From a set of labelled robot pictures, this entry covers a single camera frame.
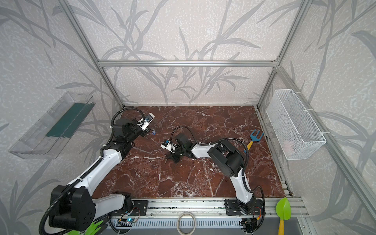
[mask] robotic arm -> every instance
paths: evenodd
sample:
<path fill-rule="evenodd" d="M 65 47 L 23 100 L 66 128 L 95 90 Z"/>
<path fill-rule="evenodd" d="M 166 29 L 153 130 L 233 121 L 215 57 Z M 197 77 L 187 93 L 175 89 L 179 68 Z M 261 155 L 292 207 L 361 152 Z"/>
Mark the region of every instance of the robotic arm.
<path fill-rule="evenodd" d="M 161 148 L 170 151 L 166 154 L 167 159 L 178 163 L 183 156 L 211 158 L 221 172 L 230 177 L 235 188 L 240 211 L 245 215 L 249 215 L 253 211 L 256 197 L 249 188 L 246 176 L 241 175 L 244 168 L 244 158 L 234 145 L 225 139 L 212 144 L 193 143 L 183 133 L 178 134 L 175 139 L 177 144 L 167 139 L 161 144 Z"/>
<path fill-rule="evenodd" d="M 101 149 L 101 156 L 88 167 L 80 176 L 71 181 L 67 186 L 58 185 L 51 193 L 51 206 L 47 209 L 39 225 L 41 235 L 49 235 L 44 230 L 44 224 L 49 216 L 51 227 L 66 229 L 54 233 L 61 235 L 70 230 L 84 231 L 97 218 L 115 210 L 131 211 L 133 202 L 130 193 L 113 193 L 107 197 L 92 199 L 94 190 L 103 178 L 119 164 L 134 147 L 134 140 L 138 136 L 145 137 L 150 131 L 148 125 L 154 115 L 148 114 L 139 121 L 119 118 L 117 115 L 128 109 L 124 108 L 112 118 L 112 133 L 109 141 Z"/>

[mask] blue garden fork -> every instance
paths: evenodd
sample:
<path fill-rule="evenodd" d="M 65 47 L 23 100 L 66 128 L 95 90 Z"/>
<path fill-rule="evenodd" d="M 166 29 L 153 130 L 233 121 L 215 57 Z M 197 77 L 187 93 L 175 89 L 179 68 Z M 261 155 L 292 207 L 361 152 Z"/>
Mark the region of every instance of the blue garden fork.
<path fill-rule="evenodd" d="M 256 131 L 256 129 L 250 134 L 252 141 L 249 142 L 249 144 L 247 145 L 248 150 L 251 148 L 253 142 L 259 142 L 261 140 L 262 136 L 264 135 L 264 133 L 262 133 L 260 138 L 257 138 L 258 134 L 260 134 L 260 131 L 258 131 L 256 135 L 253 135 L 253 133 L 255 131 Z"/>

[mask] brown marble surface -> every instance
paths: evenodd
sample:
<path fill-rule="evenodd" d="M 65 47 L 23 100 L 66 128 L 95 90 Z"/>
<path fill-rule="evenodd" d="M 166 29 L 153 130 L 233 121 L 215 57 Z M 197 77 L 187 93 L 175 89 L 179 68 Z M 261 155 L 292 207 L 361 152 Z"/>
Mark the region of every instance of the brown marble surface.
<path fill-rule="evenodd" d="M 136 146 L 127 158 L 114 167 L 95 190 L 93 197 L 104 197 L 112 192 L 129 192 L 132 197 L 235 197 L 230 178 L 225 177 L 209 158 L 187 157 L 175 164 L 166 160 L 167 150 L 160 147 L 179 125 L 189 126 L 199 142 L 215 141 L 223 137 L 250 142 L 254 129 L 261 130 L 253 106 L 145 106 L 138 107 L 145 114 L 155 115 L 151 132 L 135 140 Z M 123 116 L 139 118 L 136 111 Z M 174 135 L 184 131 L 181 128 Z M 246 176 L 254 188 L 261 185 L 266 197 L 284 197 L 281 182 L 271 158 L 265 137 L 253 143 L 250 149 Z"/>

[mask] yellow handle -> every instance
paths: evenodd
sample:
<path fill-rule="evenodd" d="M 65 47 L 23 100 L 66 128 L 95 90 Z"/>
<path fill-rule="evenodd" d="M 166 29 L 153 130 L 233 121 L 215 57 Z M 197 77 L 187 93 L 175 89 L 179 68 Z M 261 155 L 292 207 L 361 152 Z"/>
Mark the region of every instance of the yellow handle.
<path fill-rule="evenodd" d="M 249 142 L 249 144 L 247 145 L 248 150 L 251 148 L 252 144 L 253 144 L 253 141 Z"/>
<path fill-rule="evenodd" d="M 285 222 L 284 222 L 284 220 L 279 221 L 278 235 L 285 235 Z"/>

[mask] leaf-patterned wallpaper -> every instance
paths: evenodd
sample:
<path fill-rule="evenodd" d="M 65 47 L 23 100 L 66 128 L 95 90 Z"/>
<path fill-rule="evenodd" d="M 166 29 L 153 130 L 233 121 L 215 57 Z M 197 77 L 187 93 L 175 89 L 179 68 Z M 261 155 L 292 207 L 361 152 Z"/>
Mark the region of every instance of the leaf-patterned wallpaper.
<path fill-rule="evenodd" d="M 118 106 L 56 1 L 0 1 L 0 234 L 38 234 L 51 190 L 84 171 L 108 138 Z M 71 91 L 96 105 L 55 160 L 8 152 Z"/>
<path fill-rule="evenodd" d="M 313 3 L 282 66 L 376 193 L 375 22 L 374 0 Z M 268 97 L 284 88 L 277 77 Z M 261 107 L 264 117 L 269 101 Z M 303 197 L 319 234 L 376 234 L 325 147 L 301 161 L 286 161 L 278 152 L 294 195 Z"/>
<path fill-rule="evenodd" d="M 101 60 L 272 60 L 301 1 L 69 2 Z M 106 71 L 125 103 L 238 105 L 258 102 L 271 68 Z"/>

